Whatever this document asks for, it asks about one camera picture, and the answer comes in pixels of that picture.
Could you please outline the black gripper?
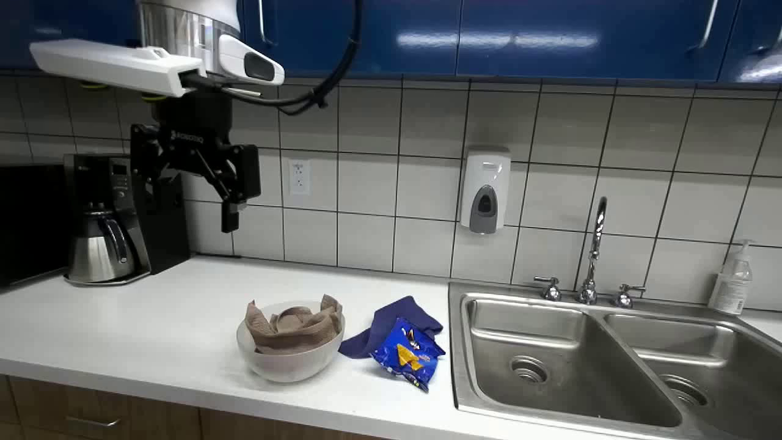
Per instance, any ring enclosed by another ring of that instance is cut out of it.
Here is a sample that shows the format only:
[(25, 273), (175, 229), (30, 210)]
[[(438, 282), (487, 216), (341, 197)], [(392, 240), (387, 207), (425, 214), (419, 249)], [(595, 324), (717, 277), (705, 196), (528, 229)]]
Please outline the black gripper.
[(155, 177), (170, 167), (204, 175), (226, 199), (222, 231), (241, 226), (241, 205), (263, 193), (260, 155), (253, 143), (233, 143), (233, 100), (221, 89), (193, 89), (153, 105), (155, 123), (134, 123), (132, 185), (155, 196)]

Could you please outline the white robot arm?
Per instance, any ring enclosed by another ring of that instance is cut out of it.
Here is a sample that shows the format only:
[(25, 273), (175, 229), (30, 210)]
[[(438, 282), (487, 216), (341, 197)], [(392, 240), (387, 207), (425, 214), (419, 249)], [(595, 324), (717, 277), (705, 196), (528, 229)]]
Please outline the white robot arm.
[(280, 61), (241, 38), (237, 0), (137, 0), (139, 45), (45, 38), (30, 50), (45, 73), (155, 97), (155, 123), (129, 128), (134, 170), (156, 183), (170, 170), (204, 175), (221, 196), (226, 231), (263, 193), (253, 143), (233, 143), (233, 100), (282, 86)]

